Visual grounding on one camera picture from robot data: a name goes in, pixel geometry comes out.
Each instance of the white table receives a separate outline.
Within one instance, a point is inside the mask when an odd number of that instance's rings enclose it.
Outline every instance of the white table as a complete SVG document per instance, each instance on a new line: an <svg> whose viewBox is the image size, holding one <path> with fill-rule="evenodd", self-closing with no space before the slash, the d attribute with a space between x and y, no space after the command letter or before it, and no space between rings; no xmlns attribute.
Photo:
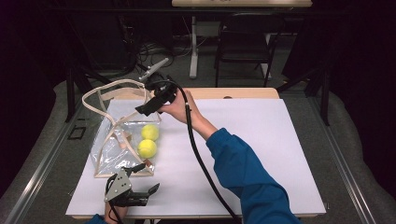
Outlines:
<svg viewBox="0 0 396 224"><path fill-rule="evenodd" d="M242 137L255 149L268 173L288 192L293 214L314 217L326 213L288 110L283 100L276 99L274 89L202 88L191 91L196 99L201 98L196 103L207 118L217 127L226 127L230 133ZM219 99L222 96L234 99ZM128 109L131 108L128 101L118 100L114 105ZM186 125L167 114L162 114L162 119L154 176L131 177L134 191L146 191L157 183L161 184L160 188L150 196L147 206L131 207L127 217L229 217L194 157ZM213 172L214 162L205 141L197 133L195 140L219 192L235 213L241 215L238 198L219 184ZM106 178L94 178L93 173L93 164L88 158L67 215L90 218L104 213Z"/></svg>
<svg viewBox="0 0 396 224"><path fill-rule="evenodd" d="M174 7L311 7L311 0L172 0ZM197 21L191 22L191 66L190 78L197 77L198 48L196 42ZM262 64L263 73L268 65Z"/></svg>

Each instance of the cord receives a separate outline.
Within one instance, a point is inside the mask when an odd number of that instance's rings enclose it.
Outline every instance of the cord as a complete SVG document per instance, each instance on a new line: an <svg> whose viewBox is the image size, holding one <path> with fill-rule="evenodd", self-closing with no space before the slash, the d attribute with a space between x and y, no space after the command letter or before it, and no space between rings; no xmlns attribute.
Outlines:
<svg viewBox="0 0 396 224"><path fill-rule="evenodd" d="M230 213L231 217L233 218L233 221L236 224L240 224L241 221L239 219L239 217L233 212L233 209L231 209L231 207L225 202L225 200L222 198L221 194L219 193L219 190L216 188L215 183L213 182L212 177L210 176L210 173L207 171L205 164L201 158L201 155L199 154L198 148L195 144L195 139L194 139L194 134L192 131L192 123L191 123L191 111L190 111L190 105L187 99L187 95L186 92L183 91L183 88L181 86L179 86L176 82L171 81L171 80L160 80L160 81L155 81L152 82L151 84L156 84L156 83L162 83L162 82L167 82L167 83L171 83L175 86L177 86L177 88L180 90L184 102L186 104L186 119L187 119L187 129L189 132L189 137L190 137L190 142L191 142L191 147L192 150L195 154L196 159L198 160L198 163L200 164L202 170L204 171L204 174L206 176L206 179L208 180L210 187L213 189L213 191L215 192L216 196L218 197L218 199L220 200L220 202L223 204L223 206L225 207L225 209L227 209L227 211Z"/></svg>

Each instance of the black chair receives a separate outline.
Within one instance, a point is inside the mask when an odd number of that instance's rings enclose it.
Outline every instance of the black chair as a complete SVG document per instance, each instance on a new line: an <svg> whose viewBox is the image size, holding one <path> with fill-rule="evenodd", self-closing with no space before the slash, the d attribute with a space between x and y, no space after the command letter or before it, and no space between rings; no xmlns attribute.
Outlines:
<svg viewBox="0 0 396 224"><path fill-rule="evenodd" d="M223 63L267 63L266 74L262 71L266 87L274 58L276 42L285 22L282 17L269 13L234 13L219 26L219 44L216 52L216 87L219 85L219 65ZM273 35L266 41L266 35Z"/></svg>

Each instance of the chair backrest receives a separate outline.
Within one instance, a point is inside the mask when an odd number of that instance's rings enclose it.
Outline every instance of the chair backrest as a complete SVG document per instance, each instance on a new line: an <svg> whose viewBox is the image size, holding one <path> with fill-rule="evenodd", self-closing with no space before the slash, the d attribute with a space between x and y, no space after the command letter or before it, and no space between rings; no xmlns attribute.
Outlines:
<svg viewBox="0 0 396 224"><path fill-rule="evenodd" d="M223 32L278 34L283 31L284 27L284 19L277 14L241 12L234 13L221 22L219 35Z"/></svg>

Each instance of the tennis ball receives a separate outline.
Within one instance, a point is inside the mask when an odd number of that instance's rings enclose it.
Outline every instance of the tennis ball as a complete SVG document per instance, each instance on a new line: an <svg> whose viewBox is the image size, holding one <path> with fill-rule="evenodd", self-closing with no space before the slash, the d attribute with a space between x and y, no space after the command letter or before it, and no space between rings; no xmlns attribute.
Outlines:
<svg viewBox="0 0 396 224"><path fill-rule="evenodd" d="M147 124L142 128L141 134L143 139L155 141L160 136L160 130L158 130L158 127L154 124Z"/></svg>
<svg viewBox="0 0 396 224"><path fill-rule="evenodd" d="M139 153L142 158L151 158L157 153L157 145L150 139L144 139L137 146L137 153Z"/></svg>

